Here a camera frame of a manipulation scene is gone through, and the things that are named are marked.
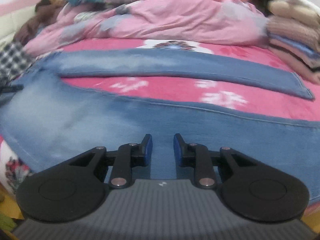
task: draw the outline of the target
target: pink wall stripe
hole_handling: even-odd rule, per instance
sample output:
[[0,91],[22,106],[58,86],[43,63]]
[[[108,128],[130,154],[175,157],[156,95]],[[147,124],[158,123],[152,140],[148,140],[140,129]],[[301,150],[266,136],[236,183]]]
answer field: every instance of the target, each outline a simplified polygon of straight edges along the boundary
[[35,5],[39,1],[40,0],[13,0],[9,3],[0,4],[0,16],[31,5]]

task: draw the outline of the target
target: ribbed gray surface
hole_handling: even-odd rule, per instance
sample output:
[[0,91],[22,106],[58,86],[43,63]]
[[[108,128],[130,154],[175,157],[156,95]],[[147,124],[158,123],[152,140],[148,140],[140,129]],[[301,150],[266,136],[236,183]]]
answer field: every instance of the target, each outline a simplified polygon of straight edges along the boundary
[[65,224],[26,220],[14,234],[19,240],[221,239],[311,240],[302,222],[262,225],[230,212],[212,190],[189,180],[136,180],[113,190],[87,217]]

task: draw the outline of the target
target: brown stuffed toy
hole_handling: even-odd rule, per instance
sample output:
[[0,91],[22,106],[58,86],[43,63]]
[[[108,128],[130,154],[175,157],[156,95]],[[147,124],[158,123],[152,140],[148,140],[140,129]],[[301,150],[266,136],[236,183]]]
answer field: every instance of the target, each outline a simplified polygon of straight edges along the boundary
[[57,10],[61,10],[66,0],[41,0],[36,4],[36,15],[29,19],[14,36],[23,46],[36,36],[40,24],[49,25],[56,22]]

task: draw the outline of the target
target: checkered cloth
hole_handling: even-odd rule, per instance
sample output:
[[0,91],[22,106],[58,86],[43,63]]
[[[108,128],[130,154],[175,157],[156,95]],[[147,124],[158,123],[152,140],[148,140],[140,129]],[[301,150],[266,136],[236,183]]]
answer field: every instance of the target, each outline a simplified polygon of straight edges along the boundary
[[34,59],[26,54],[21,43],[12,41],[0,49],[0,84],[23,74],[32,64]]

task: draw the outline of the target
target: yellow floor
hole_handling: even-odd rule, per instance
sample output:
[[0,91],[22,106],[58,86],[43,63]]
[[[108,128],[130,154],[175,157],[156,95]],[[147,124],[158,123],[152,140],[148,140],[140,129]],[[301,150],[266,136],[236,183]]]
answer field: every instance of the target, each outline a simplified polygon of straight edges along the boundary
[[4,195],[4,201],[0,203],[0,212],[7,217],[23,219],[16,201],[9,196],[6,190],[4,190],[2,187],[0,188],[0,194]]
[[320,233],[320,212],[304,216],[302,221],[306,223],[313,231]]

